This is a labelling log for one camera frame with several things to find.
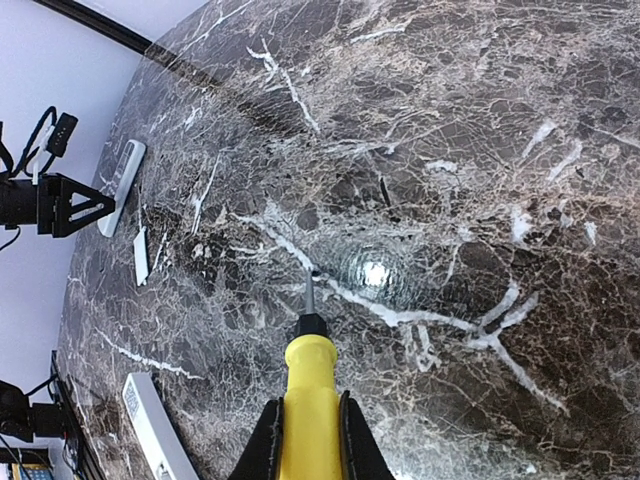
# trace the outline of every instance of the white wall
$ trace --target white wall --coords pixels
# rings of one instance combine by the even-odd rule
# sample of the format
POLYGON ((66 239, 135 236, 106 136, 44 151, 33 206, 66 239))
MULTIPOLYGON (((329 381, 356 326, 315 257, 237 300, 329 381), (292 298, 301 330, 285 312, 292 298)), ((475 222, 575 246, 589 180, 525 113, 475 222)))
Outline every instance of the white wall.
MULTIPOLYGON (((105 13, 119 21, 128 18, 132 5, 126 23, 152 39, 202 3, 107 1, 105 13)), ((51 171, 90 182, 139 57, 29 0, 0 0, 0 11, 3 142, 18 157, 40 115, 55 105, 79 123, 67 154, 51 171)), ((0 245, 12 235, 0 230, 0 245)), ((0 252, 0 379, 23 390, 48 376, 74 241, 37 236, 27 227, 16 244, 0 252)), ((35 400, 46 401, 47 394, 35 400)))
POLYGON ((157 40, 207 0, 80 0, 149 40, 157 40))

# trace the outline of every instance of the yellow screwdriver handle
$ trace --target yellow screwdriver handle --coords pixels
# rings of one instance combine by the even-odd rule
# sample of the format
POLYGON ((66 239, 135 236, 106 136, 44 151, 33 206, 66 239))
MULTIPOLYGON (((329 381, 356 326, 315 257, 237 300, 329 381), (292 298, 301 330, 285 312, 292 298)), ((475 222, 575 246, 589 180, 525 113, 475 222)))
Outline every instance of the yellow screwdriver handle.
POLYGON ((287 347, 284 441, 279 480, 342 480, 338 352, 321 335, 303 335, 287 347))

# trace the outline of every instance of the marble countertop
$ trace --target marble countertop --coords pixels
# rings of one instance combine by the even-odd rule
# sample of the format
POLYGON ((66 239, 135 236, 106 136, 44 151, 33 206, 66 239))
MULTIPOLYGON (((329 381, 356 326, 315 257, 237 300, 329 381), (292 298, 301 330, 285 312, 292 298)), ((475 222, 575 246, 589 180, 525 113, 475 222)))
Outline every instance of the marble countertop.
POLYGON ((313 267, 398 480, 638 478, 639 31, 632 0, 221 0, 167 34, 94 185, 127 139, 146 159, 63 315, 107 477, 151 478, 120 399, 151 371, 226 479, 313 267))

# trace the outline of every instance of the white power strip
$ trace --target white power strip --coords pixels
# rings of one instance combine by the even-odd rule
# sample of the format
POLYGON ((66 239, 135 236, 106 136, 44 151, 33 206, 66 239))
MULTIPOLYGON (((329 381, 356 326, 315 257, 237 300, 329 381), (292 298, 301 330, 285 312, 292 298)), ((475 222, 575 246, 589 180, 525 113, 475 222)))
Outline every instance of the white power strip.
POLYGON ((116 201, 116 210, 111 215, 98 220, 100 233, 107 238, 113 237, 116 233, 116 227, 124 210, 124 204, 127 202, 129 191, 133 186, 133 180, 136 178, 136 173, 138 173, 146 151, 146 145, 137 140, 129 140, 122 151, 113 178, 104 192, 105 195, 113 196, 116 201))
POLYGON ((156 480, 198 480, 148 373, 130 373, 122 392, 156 480))

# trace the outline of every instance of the black cable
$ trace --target black cable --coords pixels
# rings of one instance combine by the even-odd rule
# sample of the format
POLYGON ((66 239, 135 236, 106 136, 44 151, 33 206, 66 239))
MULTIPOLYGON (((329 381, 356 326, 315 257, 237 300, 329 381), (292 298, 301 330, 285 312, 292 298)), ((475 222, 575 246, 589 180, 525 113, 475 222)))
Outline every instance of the black cable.
MULTIPOLYGON (((44 128, 44 124, 49 117, 51 117, 50 126, 55 125, 56 122, 58 121, 58 112, 56 110, 56 107, 47 108, 47 110, 42 114, 42 117, 40 117, 40 120, 38 120, 38 123, 36 124, 36 128, 34 128, 33 132, 31 132, 29 141, 27 142, 27 145, 24 147, 24 150, 22 151, 22 156, 20 157, 20 161, 18 162, 18 165, 16 166, 16 169, 15 169, 16 173, 24 172, 26 176, 33 177, 33 173, 30 173, 27 171, 27 166, 39 152, 38 152, 38 147, 36 147, 35 150, 33 151, 31 151, 31 148, 33 147, 33 144, 38 138, 38 134, 44 128)), ((55 160, 55 156, 52 155, 51 158, 49 158, 49 160, 47 161, 47 164, 45 165, 45 167, 40 170, 40 173, 45 173, 51 167, 54 160, 55 160)))
POLYGON ((7 447, 7 450, 9 450, 11 457, 13 457, 13 460, 16 462, 16 464, 20 466, 20 470, 24 472, 24 474, 27 476, 27 479, 33 480, 33 478, 31 478, 31 475, 29 475, 29 472, 27 472, 27 469, 24 468, 24 465, 22 464, 22 462, 18 457, 16 457, 16 454, 13 453, 13 450, 11 450, 11 447, 9 446, 9 444, 7 443, 7 441, 4 439, 2 435, 0 435, 0 440, 2 440, 2 443, 4 443, 4 446, 7 447))
POLYGON ((33 390, 31 390, 29 393, 26 393, 25 395, 27 397, 30 397, 31 395, 33 395, 34 393, 39 392, 40 390, 42 390, 44 387, 48 387, 52 382, 54 382, 55 380, 58 379, 58 375, 51 375, 47 380, 45 380, 44 382, 42 382, 40 385, 38 385, 36 388, 34 388, 33 390))
POLYGON ((0 247, 0 252, 5 248, 9 248, 11 245, 13 245, 21 233, 22 233, 22 229, 20 228, 20 225, 18 225, 18 233, 16 233, 16 236, 13 237, 13 239, 9 240, 7 243, 5 243, 3 246, 0 247))

